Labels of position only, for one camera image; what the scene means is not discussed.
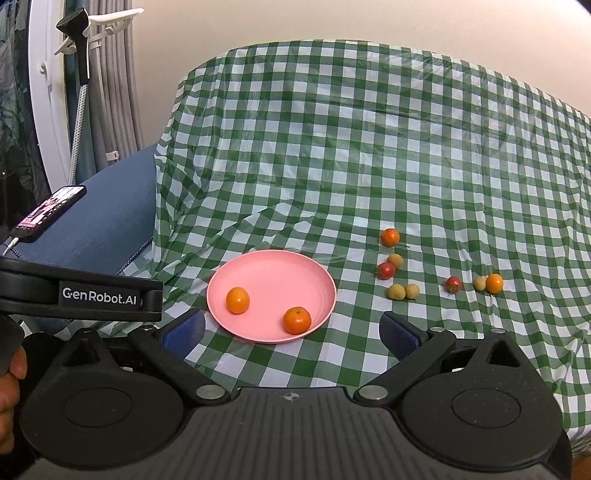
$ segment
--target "beige wall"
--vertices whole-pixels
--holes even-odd
[[[134,0],[145,144],[160,138],[179,81],[231,48],[346,38],[481,64],[591,115],[591,15],[575,0]]]

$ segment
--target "cord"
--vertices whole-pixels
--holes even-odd
[[[8,246],[6,247],[6,250],[4,251],[4,253],[2,254],[2,256],[6,255],[10,249],[12,247],[14,247],[17,243],[18,243],[19,238],[16,236],[12,239],[12,241],[8,244]]]
[[[70,156],[70,176],[68,185],[76,184],[76,166],[78,165],[78,152],[80,150],[80,138],[82,137],[82,123],[84,120],[84,107],[86,105],[86,94],[88,84],[80,85],[80,95],[78,97],[78,107],[76,109],[76,122],[74,124],[74,138],[72,140],[72,153]]]

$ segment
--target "finger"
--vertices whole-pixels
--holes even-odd
[[[14,450],[14,434],[10,432],[10,435],[6,440],[0,443],[0,455],[8,455]]]
[[[22,380],[27,376],[27,354],[25,349],[20,347],[17,352],[12,356],[10,362],[10,373]]]
[[[0,414],[12,410],[18,403],[20,392],[18,380],[12,374],[0,377]]]
[[[14,448],[14,412],[12,410],[0,413],[0,455],[12,452]]]

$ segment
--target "white door frame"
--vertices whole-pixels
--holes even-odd
[[[64,79],[64,56],[53,53],[63,34],[56,28],[64,16],[65,0],[31,0],[28,62],[31,104],[37,142],[52,192],[67,185],[70,135]]]

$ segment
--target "sofa armrest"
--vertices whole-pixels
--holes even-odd
[[[145,148],[84,182],[84,197],[35,242],[17,244],[7,255],[94,273],[119,273],[154,233],[155,148]]]

